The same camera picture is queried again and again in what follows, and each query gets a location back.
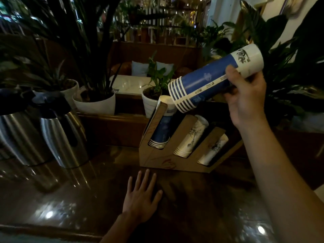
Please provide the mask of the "long stack of blue cups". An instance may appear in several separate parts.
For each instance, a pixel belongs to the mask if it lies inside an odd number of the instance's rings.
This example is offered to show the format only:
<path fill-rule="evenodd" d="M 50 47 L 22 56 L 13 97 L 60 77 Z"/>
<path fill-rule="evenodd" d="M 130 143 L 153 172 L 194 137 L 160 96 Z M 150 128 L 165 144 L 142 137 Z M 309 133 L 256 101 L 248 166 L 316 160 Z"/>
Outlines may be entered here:
<path fill-rule="evenodd" d="M 247 78 L 264 68 L 264 60 L 257 45 L 249 44 L 175 79 L 168 84 L 168 91 L 177 109 L 181 113 L 191 111 L 200 102 L 229 88 L 232 84 L 225 74 L 228 65 Z"/>

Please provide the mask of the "large broad-leaf plant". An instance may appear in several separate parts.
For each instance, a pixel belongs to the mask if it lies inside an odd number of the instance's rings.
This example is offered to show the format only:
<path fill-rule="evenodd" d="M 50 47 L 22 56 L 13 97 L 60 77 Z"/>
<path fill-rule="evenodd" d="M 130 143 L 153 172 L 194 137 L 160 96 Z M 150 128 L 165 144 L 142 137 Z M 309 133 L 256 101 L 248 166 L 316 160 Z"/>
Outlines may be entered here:
<path fill-rule="evenodd" d="M 281 14 L 265 21 L 245 0 L 240 0 L 244 25 L 234 48 L 242 48 L 243 35 L 249 35 L 261 50 L 267 84 L 265 114 L 270 126 L 278 126 L 282 119 L 324 113 L 324 0 L 317 0 L 296 29 L 293 37 L 279 42 L 288 25 L 288 17 Z"/>

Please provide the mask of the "person's left forearm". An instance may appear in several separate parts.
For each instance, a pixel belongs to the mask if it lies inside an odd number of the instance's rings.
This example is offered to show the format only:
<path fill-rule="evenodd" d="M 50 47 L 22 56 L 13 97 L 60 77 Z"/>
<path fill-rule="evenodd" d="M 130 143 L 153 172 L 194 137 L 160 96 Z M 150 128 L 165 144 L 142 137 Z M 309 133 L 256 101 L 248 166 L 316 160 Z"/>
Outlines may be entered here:
<path fill-rule="evenodd" d="M 132 212 L 120 214 L 99 243 L 127 243 L 136 227 L 145 221 Z"/>

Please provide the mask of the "short stack of blue cups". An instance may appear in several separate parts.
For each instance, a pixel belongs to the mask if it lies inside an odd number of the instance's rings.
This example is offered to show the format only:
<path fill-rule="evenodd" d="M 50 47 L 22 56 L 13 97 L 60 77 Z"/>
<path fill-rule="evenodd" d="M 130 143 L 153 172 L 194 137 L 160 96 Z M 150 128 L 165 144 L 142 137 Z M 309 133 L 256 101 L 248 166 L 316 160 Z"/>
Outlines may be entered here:
<path fill-rule="evenodd" d="M 156 127 L 148 145 L 157 149 L 163 149 L 170 139 L 170 126 L 174 114 L 177 111 L 171 96 L 161 95 L 156 109 L 161 103 L 167 104 L 168 108 L 163 114 L 158 126 Z"/>

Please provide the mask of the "light blue cushion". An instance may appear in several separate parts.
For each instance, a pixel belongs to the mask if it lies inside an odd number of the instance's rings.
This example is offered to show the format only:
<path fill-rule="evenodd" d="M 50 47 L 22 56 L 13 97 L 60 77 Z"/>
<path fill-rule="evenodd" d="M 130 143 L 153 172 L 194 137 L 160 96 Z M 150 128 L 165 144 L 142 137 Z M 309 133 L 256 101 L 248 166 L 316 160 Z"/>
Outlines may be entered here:
<path fill-rule="evenodd" d="M 164 72 L 164 76 L 167 76 L 174 68 L 174 64 L 166 64 L 166 63 L 162 63 L 162 62 L 156 62 L 156 66 L 157 66 L 157 70 L 161 70 L 161 69 L 165 69 L 165 72 Z"/>
<path fill-rule="evenodd" d="M 147 77 L 149 64 L 132 61 L 131 75 L 137 77 Z"/>

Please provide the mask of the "tall dark leafy plant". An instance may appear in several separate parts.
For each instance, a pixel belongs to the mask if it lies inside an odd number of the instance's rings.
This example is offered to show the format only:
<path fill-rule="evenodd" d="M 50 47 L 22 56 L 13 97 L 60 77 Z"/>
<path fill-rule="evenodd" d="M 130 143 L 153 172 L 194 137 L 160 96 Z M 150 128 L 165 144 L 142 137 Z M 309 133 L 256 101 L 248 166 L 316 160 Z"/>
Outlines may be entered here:
<path fill-rule="evenodd" d="M 20 0 L 33 18 L 22 22 L 73 56 L 90 102 L 110 98 L 107 59 L 113 43 L 111 24 L 121 0 Z"/>

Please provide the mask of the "small ribbed white plant pot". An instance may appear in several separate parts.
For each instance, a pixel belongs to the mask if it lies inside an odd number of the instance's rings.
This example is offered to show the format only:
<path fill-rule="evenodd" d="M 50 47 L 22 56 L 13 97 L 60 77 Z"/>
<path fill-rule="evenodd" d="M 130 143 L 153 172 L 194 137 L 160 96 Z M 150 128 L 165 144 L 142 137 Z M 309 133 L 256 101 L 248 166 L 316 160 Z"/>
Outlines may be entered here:
<path fill-rule="evenodd" d="M 144 104 L 146 118 L 151 118 L 153 111 L 156 109 L 158 99 L 162 95 L 162 90 L 155 91 L 155 86 L 145 85 L 141 87 L 141 97 Z"/>

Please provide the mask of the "small green leafy plant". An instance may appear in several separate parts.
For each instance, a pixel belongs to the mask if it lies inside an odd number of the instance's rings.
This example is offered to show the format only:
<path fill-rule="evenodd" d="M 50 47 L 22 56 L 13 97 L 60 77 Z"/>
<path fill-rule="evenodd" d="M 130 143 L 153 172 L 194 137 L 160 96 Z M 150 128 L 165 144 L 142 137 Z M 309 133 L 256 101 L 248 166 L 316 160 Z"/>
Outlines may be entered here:
<path fill-rule="evenodd" d="M 156 61 L 154 59 L 155 55 L 157 53 L 157 50 L 153 52 L 152 56 L 149 58 L 148 64 L 148 76 L 151 78 L 151 81 L 155 83 L 156 90 L 155 91 L 160 91 L 162 90 L 162 95 L 167 95 L 169 96 L 169 91 L 168 91 L 168 84 L 171 82 L 173 76 L 175 75 L 175 69 L 167 75 L 164 76 L 165 69 L 157 70 L 156 66 Z"/>

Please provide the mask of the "person's right forearm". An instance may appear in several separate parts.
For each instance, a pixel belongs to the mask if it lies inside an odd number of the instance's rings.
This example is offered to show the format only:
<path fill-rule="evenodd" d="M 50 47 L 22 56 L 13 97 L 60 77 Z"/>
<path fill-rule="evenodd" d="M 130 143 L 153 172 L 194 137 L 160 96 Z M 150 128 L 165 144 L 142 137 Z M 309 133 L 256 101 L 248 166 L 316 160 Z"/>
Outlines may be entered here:
<path fill-rule="evenodd" d="M 237 121 L 281 243 L 324 243 L 324 203 L 299 175 L 265 118 Z"/>

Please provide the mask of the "person's left hand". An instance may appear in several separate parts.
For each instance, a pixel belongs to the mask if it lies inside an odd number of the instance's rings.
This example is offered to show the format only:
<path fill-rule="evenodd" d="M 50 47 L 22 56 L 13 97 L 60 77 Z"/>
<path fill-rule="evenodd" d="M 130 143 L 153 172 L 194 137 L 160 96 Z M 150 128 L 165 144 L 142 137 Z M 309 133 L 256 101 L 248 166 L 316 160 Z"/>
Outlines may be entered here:
<path fill-rule="evenodd" d="M 151 180 L 148 180 L 148 187 L 145 192 L 140 191 L 140 185 L 144 178 L 145 173 L 139 171 L 135 181 L 134 187 L 132 186 L 132 195 L 127 198 L 127 192 L 123 204 L 123 212 L 132 212 L 139 215 L 143 221 L 148 221 L 157 209 L 152 209 L 151 204 L 154 199 L 154 187 L 156 185 L 157 175 L 154 173 Z"/>

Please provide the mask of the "wooden cup holder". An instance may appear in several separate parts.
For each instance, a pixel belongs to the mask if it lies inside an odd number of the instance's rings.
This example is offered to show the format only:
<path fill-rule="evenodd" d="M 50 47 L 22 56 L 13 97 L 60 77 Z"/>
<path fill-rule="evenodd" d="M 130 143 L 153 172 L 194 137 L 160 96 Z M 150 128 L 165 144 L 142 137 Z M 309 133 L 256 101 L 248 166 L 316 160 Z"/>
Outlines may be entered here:
<path fill-rule="evenodd" d="M 187 114 L 162 150 L 151 147 L 148 143 L 167 108 L 167 104 L 159 103 L 145 128 L 139 146 L 139 164 L 141 167 L 210 173 L 243 145 L 241 135 L 236 128 L 229 129 L 232 130 L 232 133 L 228 133 L 227 130 L 215 126 L 213 129 L 208 127 L 207 130 L 204 131 L 198 142 L 199 145 L 194 148 L 188 158 L 182 158 L 173 154 L 198 120 L 197 117 Z M 212 164 L 209 166 L 199 164 L 199 158 L 201 158 L 223 134 L 228 136 L 229 141 L 212 160 Z"/>

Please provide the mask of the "steel thermos jug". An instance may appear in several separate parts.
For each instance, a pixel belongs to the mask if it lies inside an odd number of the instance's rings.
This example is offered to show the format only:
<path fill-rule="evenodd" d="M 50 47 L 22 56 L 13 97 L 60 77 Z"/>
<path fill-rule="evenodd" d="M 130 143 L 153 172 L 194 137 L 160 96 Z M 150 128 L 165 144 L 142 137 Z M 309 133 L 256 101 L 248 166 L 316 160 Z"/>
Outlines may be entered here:
<path fill-rule="evenodd" d="M 43 138 L 61 167 L 75 168 L 89 161 L 86 131 L 78 114 L 60 91 L 35 95 Z"/>
<path fill-rule="evenodd" d="M 0 141 L 23 165 L 36 166 L 53 155 L 27 114 L 28 105 L 18 90 L 0 88 Z"/>

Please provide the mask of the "large white plant pot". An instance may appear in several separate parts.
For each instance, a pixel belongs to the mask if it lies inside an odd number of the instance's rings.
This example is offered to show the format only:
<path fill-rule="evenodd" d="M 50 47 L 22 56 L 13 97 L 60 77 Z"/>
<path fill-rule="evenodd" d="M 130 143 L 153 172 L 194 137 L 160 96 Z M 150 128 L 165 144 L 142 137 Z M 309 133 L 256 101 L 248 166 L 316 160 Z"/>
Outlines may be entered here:
<path fill-rule="evenodd" d="M 77 90 L 74 93 L 72 99 L 76 106 L 76 111 L 78 113 L 86 113 L 86 114 L 97 114 L 97 115 L 115 115 L 115 107 L 116 107 L 116 94 L 115 91 L 112 90 L 113 95 L 110 98 L 107 98 L 102 101 L 97 102 L 85 102 L 81 98 L 81 93 L 85 92 L 84 88 Z"/>

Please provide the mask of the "white marble table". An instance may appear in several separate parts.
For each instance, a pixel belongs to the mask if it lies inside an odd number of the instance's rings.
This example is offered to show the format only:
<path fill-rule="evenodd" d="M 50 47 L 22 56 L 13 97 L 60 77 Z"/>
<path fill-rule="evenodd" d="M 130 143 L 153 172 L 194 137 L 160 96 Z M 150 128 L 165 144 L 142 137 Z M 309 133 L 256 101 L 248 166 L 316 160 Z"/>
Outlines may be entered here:
<path fill-rule="evenodd" d="M 155 86 L 150 77 L 117 75 L 112 88 L 118 94 L 141 95 L 150 86 Z"/>

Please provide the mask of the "stack of white printed cups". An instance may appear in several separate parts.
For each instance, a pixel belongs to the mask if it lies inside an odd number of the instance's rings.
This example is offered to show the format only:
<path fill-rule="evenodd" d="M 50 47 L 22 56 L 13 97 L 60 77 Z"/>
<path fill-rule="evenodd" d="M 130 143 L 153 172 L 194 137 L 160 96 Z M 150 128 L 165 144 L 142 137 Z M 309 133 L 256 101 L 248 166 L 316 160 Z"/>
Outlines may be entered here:
<path fill-rule="evenodd" d="M 210 165 L 212 159 L 220 152 L 220 150 L 229 141 L 226 134 L 223 134 L 220 139 L 197 161 L 198 164 L 208 166 Z"/>
<path fill-rule="evenodd" d="M 197 117 L 196 123 L 173 152 L 174 155 L 187 158 L 192 153 L 206 128 L 209 126 L 209 122 L 204 117 L 200 115 L 195 115 L 195 117 Z"/>

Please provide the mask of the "round white plant pot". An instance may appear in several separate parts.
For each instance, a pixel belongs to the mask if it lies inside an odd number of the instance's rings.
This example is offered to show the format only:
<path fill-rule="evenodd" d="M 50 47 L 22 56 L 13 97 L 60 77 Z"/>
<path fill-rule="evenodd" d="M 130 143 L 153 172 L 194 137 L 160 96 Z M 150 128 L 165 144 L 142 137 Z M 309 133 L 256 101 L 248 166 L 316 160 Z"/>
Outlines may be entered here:
<path fill-rule="evenodd" d="M 62 91 L 60 91 L 67 102 L 69 103 L 72 110 L 76 110 L 76 105 L 73 100 L 73 95 L 79 90 L 79 83 L 73 79 L 66 79 Z"/>

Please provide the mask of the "brown wooden sofa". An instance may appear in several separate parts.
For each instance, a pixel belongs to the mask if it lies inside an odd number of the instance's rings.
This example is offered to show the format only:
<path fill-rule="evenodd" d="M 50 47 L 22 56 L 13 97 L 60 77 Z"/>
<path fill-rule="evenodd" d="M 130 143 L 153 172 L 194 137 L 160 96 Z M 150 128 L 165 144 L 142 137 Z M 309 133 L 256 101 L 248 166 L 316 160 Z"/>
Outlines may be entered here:
<path fill-rule="evenodd" d="M 176 75 L 185 75 L 204 65 L 201 48 L 172 46 L 165 44 L 113 42 L 107 59 L 107 70 L 115 73 L 120 65 L 119 75 L 132 74 L 132 61 L 146 64 L 156 52 L 154 61 L 174 64 Z"/>

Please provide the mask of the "person's right hand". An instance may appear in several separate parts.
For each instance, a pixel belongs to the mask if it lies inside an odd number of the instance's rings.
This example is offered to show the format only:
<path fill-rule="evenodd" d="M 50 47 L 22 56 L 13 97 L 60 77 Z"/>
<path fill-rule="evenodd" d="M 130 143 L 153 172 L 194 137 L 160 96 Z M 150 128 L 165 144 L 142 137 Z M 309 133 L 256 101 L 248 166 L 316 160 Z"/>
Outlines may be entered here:
<path fill-rule="evenodd" d="M 230 118 L 240 132 L 266 123 L 264 112 L 266 82 L 263 72 L 255 73 L 250 79 L 252 81 L 242 76 L 241 89 L 235 87 L 231 93 L 224 94 Z"/>

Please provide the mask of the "spiky green plant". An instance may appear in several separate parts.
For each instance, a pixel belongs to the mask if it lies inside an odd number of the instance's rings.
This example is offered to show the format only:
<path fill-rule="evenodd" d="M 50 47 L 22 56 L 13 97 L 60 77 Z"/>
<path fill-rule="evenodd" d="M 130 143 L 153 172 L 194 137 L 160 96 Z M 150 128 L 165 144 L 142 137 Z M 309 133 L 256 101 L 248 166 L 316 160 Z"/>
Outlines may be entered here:
<path fill-rule="evenodd" d="M 64 61 L 52 69 L 34 36 L 0 34 L 0 87 L 27 87 L 38 92 L 71 89 L 77 83 L 61 72 Z"/>

